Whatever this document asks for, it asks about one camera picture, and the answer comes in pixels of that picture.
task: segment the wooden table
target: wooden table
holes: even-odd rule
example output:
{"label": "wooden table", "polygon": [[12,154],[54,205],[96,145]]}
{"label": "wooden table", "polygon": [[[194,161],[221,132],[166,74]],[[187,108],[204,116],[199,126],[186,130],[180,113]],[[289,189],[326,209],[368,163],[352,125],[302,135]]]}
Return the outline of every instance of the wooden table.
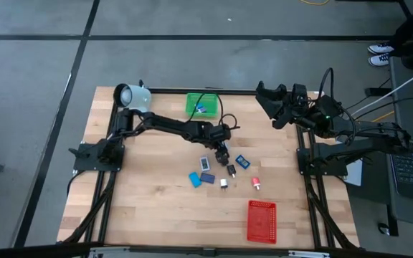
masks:
{"label": "wooden table", "polygon": [[[85,129],[88,143],[104,138],[113,106],[113,87],[97,87]],[[236,178],[228,176],[214,158],[214,150],[189,143],[180,136],[149,130],[125,141],[125,160],[118,172],[106,232],[106,244],[179,247],[313,248],[308,201],[303,177],[298,173],[294,125],[283,130],[271,122],[254,96],[221,95],[224,112],[233,113],[238,130],[228,142],[230,163],[242,154],[251,163],[244,170],[235,163]],[[185,120],[186,96],[153,94],[151,110],[158,115]],[[233,119],[225,118],[233,125]],[[214,184],[194,188],[188,175],[199,172],[199,158],[207,155]],[[252,187],[258,176],[261,190]],[[67,238],[90,210],[97,172],[85,172],[71,185],[58,240]],[[227,178],[222,191],[219,179]],[[346,187],[325,176],[330,214],[339,228],[358,245]],[[277,244],[246,240],[247,205],[250,199],[277,204]],[[92,240],[98,237],[101,215]],[[318,215],[321,239],[326,245],[323,222]]]}

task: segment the red basket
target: red basket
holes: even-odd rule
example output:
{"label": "red basket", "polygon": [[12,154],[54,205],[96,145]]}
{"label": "red basket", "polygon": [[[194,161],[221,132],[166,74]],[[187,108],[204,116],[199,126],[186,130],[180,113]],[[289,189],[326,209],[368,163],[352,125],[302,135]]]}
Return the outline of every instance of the red basket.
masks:
{"label": "red basket", "polygon": [[248,202],[248,241],[277,243],[277,206],[264,201]]}

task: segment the shoe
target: shoe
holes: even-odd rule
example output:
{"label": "shoe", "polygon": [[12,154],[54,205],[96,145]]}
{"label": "shoe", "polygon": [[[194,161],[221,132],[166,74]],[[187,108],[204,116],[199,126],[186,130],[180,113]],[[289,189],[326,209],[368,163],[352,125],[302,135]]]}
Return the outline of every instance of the shoe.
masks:
{"label": "shoe", "polygon": [[373,56],[371,58],[369,58],[369,64],[371,64],[372,66],[385,66],[388,65],[388,58],[390,57],[389,53],[386,54],[381,54],[378,56]]}
{"label": "shoe", "polygon": [[367,50],[372,54],[385,54],[390,53],[394,50],[393,47],[390,47],[387,43],[370,45]]}

